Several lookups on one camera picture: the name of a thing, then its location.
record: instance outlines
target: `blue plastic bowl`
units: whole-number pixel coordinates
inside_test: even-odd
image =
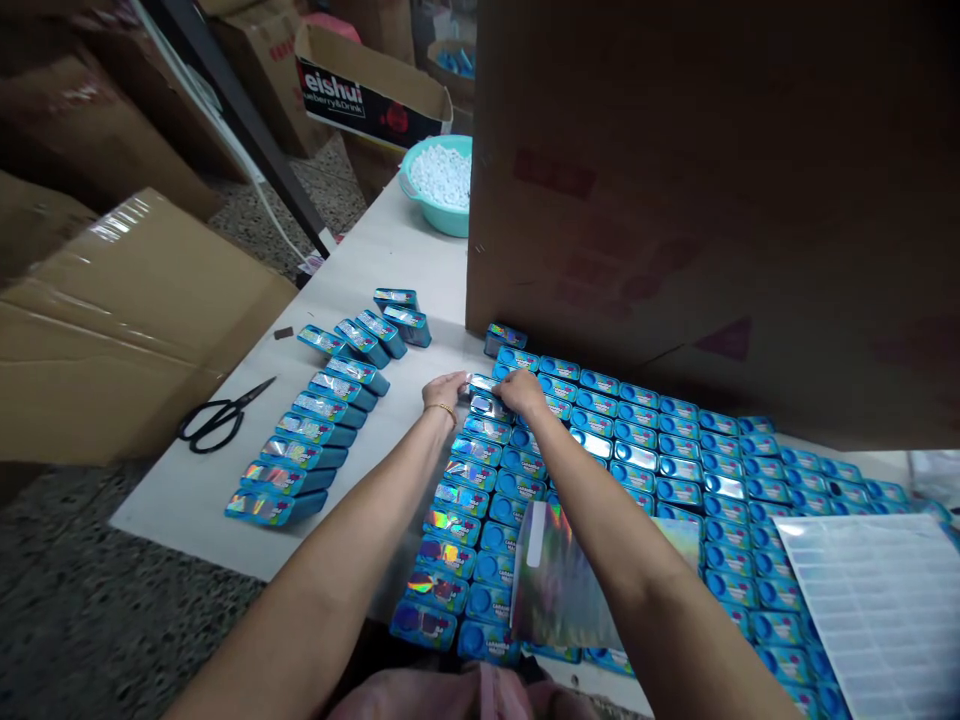
[[[469,210],[454,210],[428,200],[420,194],[419,189],[414,186],[410,179],[410,169],[413,167],[413,161],[431,145],[452,148],[464,157],[473,155],[473,138],[467,135],[440,135],[421,140],[407,150],[403,162],[400,163],[400,187],[403,188],[403,192],[406,193],[408,198],[420,203],[420,207],[423,208],[423,217],[437,230],[453,237],[469,237]]]

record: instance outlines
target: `pink clothing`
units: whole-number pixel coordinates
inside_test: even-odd
[[[471,663],[461,675],[383,670],[343,699],[329,720],[596,720],[593,706],[556,683],[524,687],[512,670]]]

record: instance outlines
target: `person's hand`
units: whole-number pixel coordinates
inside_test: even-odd
[[[493,388],[493,394],[527,419],[540,410],[547,410],[540,381],[529,370],[514,370]]]
[[[457,406],[457,396],[465,389],[466,384],[466,370],[434,378],[423,386],[424,409],[431,405],[446,405],[452,410]]]

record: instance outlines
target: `scissors blade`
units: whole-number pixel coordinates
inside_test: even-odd
[[[272,378],[270,378],[269,380],[265,380],[265,381],[263,381],[262,383],[260,383],[259,385],[257,385],[257,386],[256,386],[253,390],[251,390],[250,392],[246,393],[245,395],[241,395],[239,398],[237,398],[237,401],[234,403],[234,406],[236,406],[237,408],[242,408],[242,407],[244,407],[244,406],[246,406],[246,405],[249,405],[250,403],[252,403],[254,400],[257,399],[257,396],[258,396],[260,393],[262,393],[264,390],[266,390],[268,387],[270,387],[270,385],[271,385],[271,384],[273,383],[273,381],[276,380],[276,379],[277,379],[277,376],[274,375],[274,376],[273,376]]]

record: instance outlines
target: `person's arm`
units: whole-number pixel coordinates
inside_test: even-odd
[[[654,715],[800,717],[680,553],[550,412],[536,377],[517,370],[494,392],[537,439]]]
[[[300,720],[333,691],[455,423],[466,373],[423,389],[423,415],[303,541],[166,714]]]

